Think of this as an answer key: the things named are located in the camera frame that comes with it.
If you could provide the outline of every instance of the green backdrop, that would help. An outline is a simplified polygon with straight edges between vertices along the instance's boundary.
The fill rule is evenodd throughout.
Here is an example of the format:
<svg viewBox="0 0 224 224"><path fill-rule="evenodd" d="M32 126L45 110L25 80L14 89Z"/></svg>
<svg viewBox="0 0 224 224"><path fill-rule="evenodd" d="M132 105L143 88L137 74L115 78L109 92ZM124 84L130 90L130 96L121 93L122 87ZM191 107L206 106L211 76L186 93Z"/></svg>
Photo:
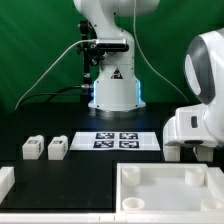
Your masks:
<svg viewBox="0 0 224 224"><path fill-rule="evenodd" d="M196 35L224 27L223 10L223 0L161 0L154 14L137 18L138 38L146 57L191 102L196 99L183 73L185 52ZM0 0L0 121L55 59L80 40L77 24L83 19L72 0ZM132 18L118 18L117 23L133 33ZM80 84L82 74L82 57L73 50L32 94ZM97 70L92 74L96 78ZM143 82L146 102L184 102L150 71L138 51L136 76Z"/></svg>

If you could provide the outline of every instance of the white tray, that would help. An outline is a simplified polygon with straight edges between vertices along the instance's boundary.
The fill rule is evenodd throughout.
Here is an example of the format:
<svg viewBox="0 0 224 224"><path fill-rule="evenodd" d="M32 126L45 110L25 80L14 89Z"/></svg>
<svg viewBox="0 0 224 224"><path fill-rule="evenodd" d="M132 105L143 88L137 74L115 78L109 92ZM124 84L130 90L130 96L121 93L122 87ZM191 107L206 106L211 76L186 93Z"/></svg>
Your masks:
<svg viewBox="0 0 224 224"><path fill-rule="evenodd" d="M140 171L140 180L138 179L139 177L135 176L139 175L136 169ZM203 171L204 184L202 186L191 186L195 183L197 184L199 180L199 178L194 180L194 177L190 177L190 179L188 177L187 179L191 185L188 185L189 182L186 184L186 170ZM132 178L131 182L128 183L125 178ZM205 211L201 208L205 203L204 200L220 203L221 206L224 206L224 191L206 165L118 164L116 197L116 212L128 214L150 213L152 211L202 213L202 211ZM222 210L221 208L216 209L216 207L214 207L214 210L213 208L211 210L224 213L224 207Z"/></svg>

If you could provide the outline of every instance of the white plastic part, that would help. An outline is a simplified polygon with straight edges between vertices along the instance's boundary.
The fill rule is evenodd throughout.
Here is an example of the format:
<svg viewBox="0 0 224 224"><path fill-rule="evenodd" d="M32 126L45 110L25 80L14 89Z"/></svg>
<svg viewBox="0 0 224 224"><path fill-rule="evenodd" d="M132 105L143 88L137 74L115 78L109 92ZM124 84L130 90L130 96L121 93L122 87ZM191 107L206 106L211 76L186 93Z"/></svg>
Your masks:
<svg viewBox="0 0 224 224"><path fill-rule="evenodd" d="M44 138L41 135L28 138L22 147L24 160L36 160L44 150Z"/></svg>
<svg viewBox="0 0 224 224"><path fill-rule="evenodd" d="M185 59L185 70L188 82L193 92L198 96L201 93L201 88L198 83L198 79L190 55L187 55Z"/></svg>
<svg viewBox="0 0 224 224"><path fill-rule="evenodd" d="M202 168L190 168L185 171L185 183L192 187L201 187L205 182L205 171Z"/></svg>
<svg viewBox="0 0 224 224"><path fill-rule="evenodd" d="M204 123L207 130L218 140L224 143L224 37L216 31L200 35L205 41L215 85L215 98L208 105L204 114Z"/></svg>
<svg viewBox="0 0 224 224"><path fill-rule="evenodd" d="M224 212L224 203L216 199L205 199L201 202L201 211Z"/></svg>
<svg viewBox="0 0 224 224"><path fill-rule="evenodd" d="M130 187L123 184L122 171L124 167L132 166L141 169L141 181L138 185ZM190 186L185 182L186 170L190 174L190 178L187 178L190 180ZM127 198L143 199L144 208L139 211L125 210L123 201ZM205 199L224 200L224 188L216 181L206 165L142 163L117 165L117 214L138 214L139 218L143 214L152 213L162 216L171 213L191 216L194 213L200 216L201 202Z"/></svg>
<svg viewBox="0 0 224 224"><path fill-rule="evenodd" d="M194 147L194 153L199 162L213 162L214 148L197 146Z"/></svg>
<svg viewBox="0 0 224 224"><path fill-rule="evenodd" d="M145 207L145 202L140 198L126 198L122 207L125 211L139 211Z"/></svg>
<svg viewBox="0 0 224 224"><path fill-rule="evenodd" d="M148 223L148 224L223 224L223 212L147 214L0 214L0 224L89 224L89 223Z"/></svg>
<svg viewBox="0 0 224 224"><path fill-rule="evenodd" d="M210 167L210 172L214 176L216 182L219 184L219 186L224 189L224 174L222 170L218 167Z"/></svg>
<svg viewBox="0 0 224 224"><path fill-rule="evenodd" d="M63 160L68 151L68 138L66 136L54 137L48 146L49 160Z"/></svg>
<svg viewBox="0 0 224 224"><path fill-rule="evenodd" d="M201 142L198 145L199 161L205 155L202 155L205 152L201 150L203 146L214 148L218 145L217 140L204 126L203 116L206 108L204 104L182 107L176 110L175 117L168 120L163 129L163 152L166 161L180 161L180 146L185 146L189 141ZM213 157L212 151L209 153L209 161L211 157Z"/></svg>
<svg viewBox="0 0 224 224"><path fill-rule="evenodd" d="M126 166L122 168L122 183L127 186L140 184L141 170L137 166Z"/></svg>
<svg viewBox="0 0 224 224"><path fill-rule="evenodd" d="M2 167L0 170L0 204L15 183L13 167Z"/></svg>

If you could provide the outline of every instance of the white block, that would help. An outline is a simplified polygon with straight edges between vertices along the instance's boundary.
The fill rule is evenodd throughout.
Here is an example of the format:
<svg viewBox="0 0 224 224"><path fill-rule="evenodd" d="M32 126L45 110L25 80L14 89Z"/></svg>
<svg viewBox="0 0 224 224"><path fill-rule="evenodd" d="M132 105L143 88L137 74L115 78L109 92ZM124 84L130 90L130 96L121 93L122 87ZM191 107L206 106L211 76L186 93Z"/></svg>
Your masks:
<svg viewBox="0 0 224 224"><path fill-rule="evenodd" d="M3 167L0 170L0 204L5 196L9 193L15 183L15 175L13 167Z"/></svg>
<svg viewBox="0 0 224 224"><path fill-rule="evenodd" d="M68 151L68 138L66 136L55 137L48 146L49 160L63 160Z"/></svg>
<svg viewBox="0 0 224 224"><path fill-rule="evenodd" d="M166 162L180 161L180 146L166 146L163 145L163 153Z"/></svg>
<svg viewBox="0 0 224 224"><path fill-rule="evenodd" d="M194 147L194 153L199 162L213 162L214 148L197 146Z"/></svg>
<svg viewBox="0 0 224 224"><path fill-rule="evenodd" d="M23 159L36 160L44 150L44 138L41 135L30 137L23 145Z"/></svg>

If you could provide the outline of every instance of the black table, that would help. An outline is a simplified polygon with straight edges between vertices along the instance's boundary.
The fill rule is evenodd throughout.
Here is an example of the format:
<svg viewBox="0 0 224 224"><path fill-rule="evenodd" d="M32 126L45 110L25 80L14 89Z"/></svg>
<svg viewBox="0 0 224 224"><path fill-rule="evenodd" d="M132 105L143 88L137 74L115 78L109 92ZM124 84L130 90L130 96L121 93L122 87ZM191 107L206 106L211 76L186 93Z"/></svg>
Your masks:
<svg viewBox="0 0 224 224"><path fill-rule="evenodd" d="M161 163L162 151L68 151L63 161L49 161L47 146L66 135L69 146L77 131L153 131L162 146L166 121L183 105L149 104L146 112L126 119L91 116L79 103L33 103L15 111L1 126L0 167L15 167L16 184L0 205L0 212L115 212L116 164ZM45 150L39 160L24 161L22 145L43 135ZM196 162L192 150L182 150L181 162ZM215 150L214 163L224 167Z"/></svg>

